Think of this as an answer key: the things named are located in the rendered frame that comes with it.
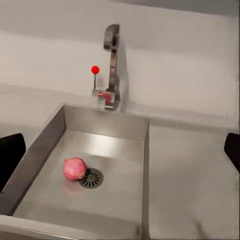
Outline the vidalia onion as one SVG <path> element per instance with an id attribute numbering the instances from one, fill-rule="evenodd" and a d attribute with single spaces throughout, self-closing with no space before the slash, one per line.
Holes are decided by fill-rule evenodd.
<path id="1" fill-rule="evenodd" d="M 78 181 L 86 176 L 87 166 L 84 160 L 78 157 L 72 157 L 64 160 L 63 174 L 68 180 Z"/>

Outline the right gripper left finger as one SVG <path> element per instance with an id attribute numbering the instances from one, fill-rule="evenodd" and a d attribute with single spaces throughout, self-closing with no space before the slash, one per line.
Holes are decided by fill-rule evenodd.
<path id="1" fill-rule="evenodd" d="M 26 152 L 22 133 L 0 138 L 0 193 Z"/>

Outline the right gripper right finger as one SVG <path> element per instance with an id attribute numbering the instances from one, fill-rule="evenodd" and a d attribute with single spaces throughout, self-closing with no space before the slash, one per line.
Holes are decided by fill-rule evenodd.
<path id="1" fill-rule="evenodd" d="M 224 151 L 240 173 L 240 135 L 229 133 L 227 135 Z"/>

